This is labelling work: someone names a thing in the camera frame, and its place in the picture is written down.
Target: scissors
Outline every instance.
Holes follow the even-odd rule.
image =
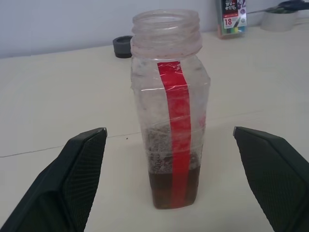
[[[276,7],[267,8],[260,11],[249,12],[248,14],[259,13],[259,12],[270,12],[270,13],[292,13],[295,11],[309,10],[309,2],[300,0],[296,1],[284,1]]]

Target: white wall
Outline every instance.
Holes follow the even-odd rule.
[[[216,29],[215,0],[0,0],[0,58],[111,44],[131,34],[132,17],[162,8],[199,12],[202,31]],[[248,11],[282,0],[247,0]],[[260,18],[250,15],[255,24]]]

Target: bottle neck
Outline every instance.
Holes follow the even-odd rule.
[[[195,55],[202,47],[195,11],[150,11],[135,16],[133,23],[131,52],[135,57],[182,59]]]

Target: red strip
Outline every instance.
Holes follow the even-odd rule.
[[[172,137],[173,182],[171,207],[185,206],[190,148],[191,119],[188,85],[183,76],[180,62],[158,63],[169,106]]]

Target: textured black surface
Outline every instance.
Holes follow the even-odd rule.
[[[275,232],[309,231],[309,164],[284,139],[246,128],[234,134],[248,183]]]
[[[70,139],[35,179],[0,232],[84,231],[100,176],[104,128]]]

